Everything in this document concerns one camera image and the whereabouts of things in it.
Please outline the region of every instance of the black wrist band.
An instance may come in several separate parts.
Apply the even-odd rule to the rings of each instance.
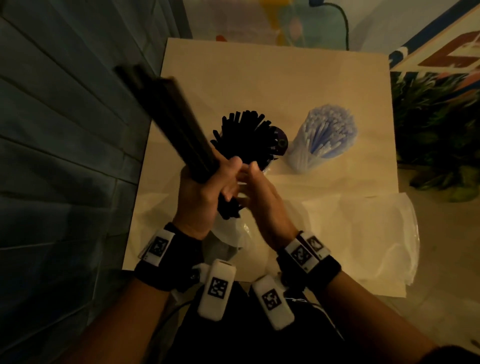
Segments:
[[[342,270],[330,251],[313,234],[303,231],[278,251],[277,262],[285,284],[300,290],[322,290]]]
[[[152,247],[156,239],[154,236],[135,267],[134,275],[151,287],[171,291],[179,286],[183,287],[191,275],[192,266],[203,262],[202,242],[184,234],[171,222],[164,230],[174,233],[174,236],[164,253],[158,257],[159,262],[155,265],[144,259],[145,255],[155,248]]]

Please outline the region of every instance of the beige tabletop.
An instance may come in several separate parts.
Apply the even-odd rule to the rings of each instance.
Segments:
[[[304,175],[295,174],[281,159],[271,164],[267,177],[284,199],[398,192],[386,55],[170,38],[161,75],[177,79],[208,139],[230,112],[263,113],[293,140],[314,107],[337,104],[350,110],[359,136],[345,154]],[[176,151],[152,124],[124,269],[134,269],[142,247],[173,217],[182,167]],[[244,209],[241,216],[254,244],[232,261],[238,269],[236,279],[252,281],[277,270],[275,255],[250,213]],[[363,284],[378,294],[405,294],[398,282]]]

